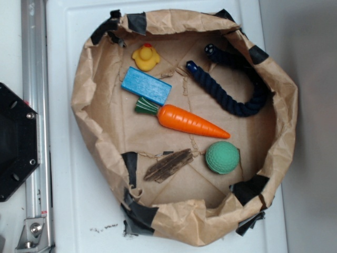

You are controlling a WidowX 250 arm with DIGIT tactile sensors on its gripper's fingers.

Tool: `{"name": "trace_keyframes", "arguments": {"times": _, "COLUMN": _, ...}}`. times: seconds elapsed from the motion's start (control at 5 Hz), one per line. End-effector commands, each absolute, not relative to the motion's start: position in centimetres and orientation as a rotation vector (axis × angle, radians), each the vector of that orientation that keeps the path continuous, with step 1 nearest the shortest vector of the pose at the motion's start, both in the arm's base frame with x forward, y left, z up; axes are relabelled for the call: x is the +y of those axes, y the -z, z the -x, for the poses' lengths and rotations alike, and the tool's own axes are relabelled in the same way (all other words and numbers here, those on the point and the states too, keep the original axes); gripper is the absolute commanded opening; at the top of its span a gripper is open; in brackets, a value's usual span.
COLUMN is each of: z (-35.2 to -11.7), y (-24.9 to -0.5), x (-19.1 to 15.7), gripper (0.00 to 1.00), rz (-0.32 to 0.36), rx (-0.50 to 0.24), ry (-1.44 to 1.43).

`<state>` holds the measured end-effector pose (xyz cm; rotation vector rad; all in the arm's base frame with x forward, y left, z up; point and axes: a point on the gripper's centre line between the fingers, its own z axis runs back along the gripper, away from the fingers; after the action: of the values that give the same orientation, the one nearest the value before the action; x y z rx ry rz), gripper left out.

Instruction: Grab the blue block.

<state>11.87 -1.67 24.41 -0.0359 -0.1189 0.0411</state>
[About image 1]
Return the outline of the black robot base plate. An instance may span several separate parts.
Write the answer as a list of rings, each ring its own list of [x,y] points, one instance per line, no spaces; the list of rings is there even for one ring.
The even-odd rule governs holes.
[[[1,202],[39,165],[37,113],[1,83]]]

